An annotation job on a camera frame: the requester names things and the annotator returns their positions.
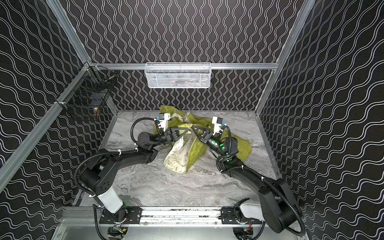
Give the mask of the green zip-up jacket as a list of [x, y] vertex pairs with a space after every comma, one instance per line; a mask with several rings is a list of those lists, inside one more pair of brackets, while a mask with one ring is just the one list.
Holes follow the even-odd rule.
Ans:
[[[191, 112], [183, 112], [173, 106], [160, 106], [160, 113], [168, 113], [171, 119], [168, 121], [168, 127], [189, 128], [193, 125], [212, 130], [214, 125], [212, 119], [198, 117]], [[252, 152], [251, 142], [242, 139], [235, 134], [233, 138], [238, 140], [239, 153], [238, 158], [244, 162]], [[204, 155], [208, 146], [198, 140], [193, 132], [189, 132], [176, 143], [172, 144], [172, 149], [166, 155], [164, 167], [178, 174], [185, 174], [194, 165], [194, 163]]]

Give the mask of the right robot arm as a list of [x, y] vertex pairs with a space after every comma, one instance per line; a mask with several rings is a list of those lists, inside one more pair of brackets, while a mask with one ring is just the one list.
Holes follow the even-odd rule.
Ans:
[[221, 174], [241, 181], [259, 196], [261, 216], [254, 219], [265, 222], [276, 233], [287, 230], [299, 237], [306, 235], [303, 213], [287, 182], [266, 177], [240, 160], [238, 140], [228, 126], [220, 126], [215, 133], [193, 125], [191, 131], [218, 154], [216, 165]]

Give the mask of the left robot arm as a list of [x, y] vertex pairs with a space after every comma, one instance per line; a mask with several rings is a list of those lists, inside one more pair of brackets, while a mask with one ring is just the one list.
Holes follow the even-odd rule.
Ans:
[[[141, 121], [154, 122], [157, 133], [141, 132], [137, 138], [134, 128]], [[119, 170], [134, 166], [149, 164], [155, 160], [158, 151], [155, 147], [175, 143], [189, 132], [189, 128], [172, 127], [164, 129], [166, 120], [158, 118], [139, 118], [131, 127], [131, 139], [136, 144], [130, 151], [110, 152], [100, 150], [95, 155], [79, 164], [74, 173], [76, 186], [94, 198], [100, 207], [111, 214], [122, 211], [124, 203], [113, 188], [113, 182]]]

